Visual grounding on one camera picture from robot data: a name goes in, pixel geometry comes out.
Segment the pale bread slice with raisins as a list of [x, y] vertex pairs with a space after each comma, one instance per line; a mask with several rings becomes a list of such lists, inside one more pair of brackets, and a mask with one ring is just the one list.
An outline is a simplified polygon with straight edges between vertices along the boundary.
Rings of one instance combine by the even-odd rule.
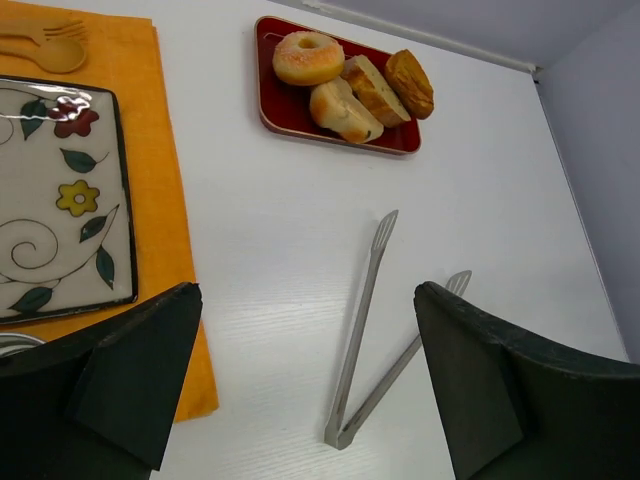
[[356, 98], [350, 85], [341, 77], [311, 89], [309, 110], [313, 121], [337, 133], [353, 144], [378, 139], [384, 126]]

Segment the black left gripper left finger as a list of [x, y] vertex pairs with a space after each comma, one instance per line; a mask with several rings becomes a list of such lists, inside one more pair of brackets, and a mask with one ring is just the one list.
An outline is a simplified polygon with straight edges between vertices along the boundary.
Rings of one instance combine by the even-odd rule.
[[181, 283], [1, 360], [4, 479], [147, 479], [159, 470], [202, 311]]

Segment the sugared donut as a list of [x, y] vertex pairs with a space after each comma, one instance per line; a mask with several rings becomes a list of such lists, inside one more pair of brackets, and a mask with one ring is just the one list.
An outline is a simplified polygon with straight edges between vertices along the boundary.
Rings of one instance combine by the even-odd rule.
[[338, 77], [344, 67], [342, 46], [332, 37], [313, 31], [286, 35], [275, 47], [272, 66], [286, 84], [315, 86]]

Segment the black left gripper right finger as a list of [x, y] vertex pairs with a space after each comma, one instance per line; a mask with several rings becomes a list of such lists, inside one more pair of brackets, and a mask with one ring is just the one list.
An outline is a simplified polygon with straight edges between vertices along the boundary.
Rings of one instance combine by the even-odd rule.
[[639, 368], [552, 341], [434, 282], [414, 306], [458, 479], [635, 479]]

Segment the steel tongs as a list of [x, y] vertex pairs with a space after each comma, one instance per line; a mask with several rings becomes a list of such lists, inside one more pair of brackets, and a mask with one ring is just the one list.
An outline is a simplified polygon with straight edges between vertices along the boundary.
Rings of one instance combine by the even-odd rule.
[[344, 450], [352, 444], [355, 435], [364, 425], [365, 421], [393, 386], [413, 357], [422, 348], [421, 337], [417, 334], [394, 364], [383, 375], [353, 416], [346, 423], [343, 423], [364, 336], [364, 330], [373, 298], [374, 287], [382, 258], [394, 230], [398, 214], [398, 210], [393, 210], [382, 218], [371, 243], [370, 259], [363, 292], [356, 311], [332, 408], [324, 429], [324, 443], [336, 450]]

